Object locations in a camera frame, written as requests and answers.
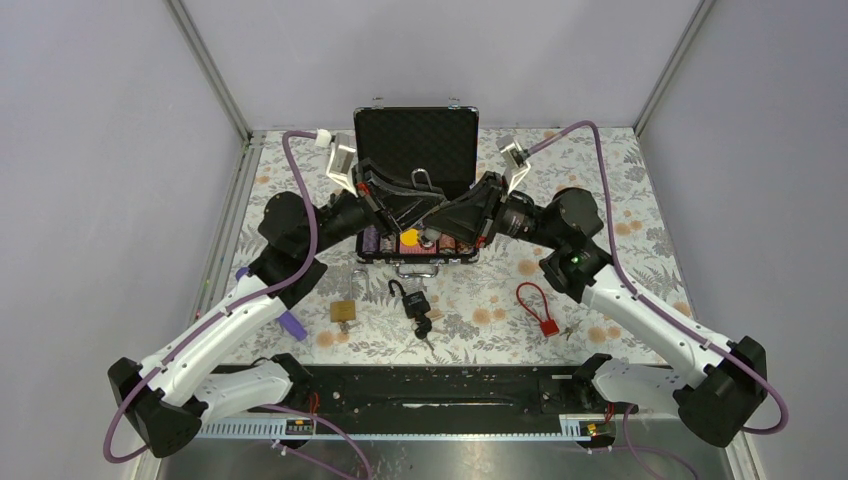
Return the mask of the black padlock with keys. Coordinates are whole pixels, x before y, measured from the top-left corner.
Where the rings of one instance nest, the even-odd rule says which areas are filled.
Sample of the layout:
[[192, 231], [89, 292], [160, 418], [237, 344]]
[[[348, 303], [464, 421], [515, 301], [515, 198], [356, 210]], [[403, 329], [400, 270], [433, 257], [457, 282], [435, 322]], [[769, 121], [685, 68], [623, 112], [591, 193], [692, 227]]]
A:
[[413, 332], [417, 339], [421, 340], [432, 352], [435, 347], [428, 339], [433, 329], [432, 320], [428, 316], [431, 306], [422, 291], [407, 293], [398, 280], [389, 280], [389, 292], [392, 297], [399, 296], [404, 308], [405, 315], [414, 323]]

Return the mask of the silver keys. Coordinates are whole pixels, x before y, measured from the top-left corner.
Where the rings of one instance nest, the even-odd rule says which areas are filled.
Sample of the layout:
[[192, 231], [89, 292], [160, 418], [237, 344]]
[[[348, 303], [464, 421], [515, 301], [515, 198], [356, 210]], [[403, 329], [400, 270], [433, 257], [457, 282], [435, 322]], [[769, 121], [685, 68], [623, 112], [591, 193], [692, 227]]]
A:
[[583, 323], [584, 323], [583, 320], [568, 321], [565, 324], [565, 327], [564, 327], [564, 329], [561, 333], [561, 336], [566, 341], [570, 341], [571, 339], [575, 338], [582, 331]]

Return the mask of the small brass padlock astronaut keychain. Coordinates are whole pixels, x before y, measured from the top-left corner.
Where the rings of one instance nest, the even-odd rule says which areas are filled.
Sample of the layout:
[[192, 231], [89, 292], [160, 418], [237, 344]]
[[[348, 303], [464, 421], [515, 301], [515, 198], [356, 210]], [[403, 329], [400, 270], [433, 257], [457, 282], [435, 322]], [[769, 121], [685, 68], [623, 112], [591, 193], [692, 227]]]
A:
[[[425, 193], [435, 194], [439, 199], [438, 204], [445, 201], [445, 194], [440, 188], [433, 185], [430, 175], [426, 169], [416, 168], [412, 170], [410, 173], [410, 180], [414, 189], [424, 191]], [[416, 223], [415, 229], [418, 231], [418, 242], [420, 246], [424, 248], [431, 248], [436, 245], [436, 242], [440, 237], [440, 233], [429, 227], [425, 227], [423, 219], [420, 219]]]

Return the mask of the red cable lock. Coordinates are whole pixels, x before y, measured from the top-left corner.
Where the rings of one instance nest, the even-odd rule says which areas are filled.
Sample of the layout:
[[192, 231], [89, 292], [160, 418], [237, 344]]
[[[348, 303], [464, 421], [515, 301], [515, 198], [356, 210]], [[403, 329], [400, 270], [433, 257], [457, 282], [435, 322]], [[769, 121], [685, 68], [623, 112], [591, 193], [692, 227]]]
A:
[[[541, 309], [537, 310], [530, 300], [523, 295], [525, 290], [533, 290], [541, 301]], [[545, 338], [551, 338], [561, 333], [561, 330], [550, 312], [548, 298], [544, 290], [533, 282], [522, 282], [515, 289], [515, 297], [518, 304], [533, 317]]]

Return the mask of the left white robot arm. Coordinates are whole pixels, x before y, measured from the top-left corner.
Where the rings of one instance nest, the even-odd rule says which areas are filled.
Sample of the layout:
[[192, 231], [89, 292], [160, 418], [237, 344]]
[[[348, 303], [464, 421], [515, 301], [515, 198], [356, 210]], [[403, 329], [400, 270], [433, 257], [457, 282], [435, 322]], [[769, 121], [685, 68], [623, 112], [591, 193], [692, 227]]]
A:
[[164, 347], [141, 361], [122, 357], [109, 367], [118, 406], [103, 445], [109, 462], [126, 460], [111, 450], [122, 419], [140, 437], [142, 452], [165, 458], [187, 446], [206, 424], [235, 413], [266, 404], [288, 411], [304, 407], [311, 387], [288, 354], [237, 373], [214, 371], [232, 350], [315, 288], [327, 270], [317, 254], [369, 227], [398, 234], [447, 200], [435, 186], [393, 178], [362, 160], [343, 175], [347, 188], [317, 207], [299, 170], [292, 172], [298, 189], [266, 203], [259, 232], [267, 244], [235, 287]]

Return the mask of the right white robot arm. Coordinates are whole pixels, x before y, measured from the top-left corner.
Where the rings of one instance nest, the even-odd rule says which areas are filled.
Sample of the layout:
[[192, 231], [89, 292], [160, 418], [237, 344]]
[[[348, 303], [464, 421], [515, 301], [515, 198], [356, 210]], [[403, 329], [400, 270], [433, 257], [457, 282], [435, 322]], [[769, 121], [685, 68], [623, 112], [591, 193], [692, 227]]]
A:
[[593, 240], [604, 226], [591, 192], [566, 188], [546, 207], [522, 192], [507, 192], [488, 173], [471, 190], [423, 219], [437, 231], [477, 247], [502, 234], [550, 249], [539, 266], [550, 287], [611, 317], [670, 366], [627, 367], [606, 354], [583, 365], [575, 402], [597, 412], [624, 402], [674, 414], [698, 438], [728, 446], [767, 397], [764, 347], [704, 327], [639, 285]]

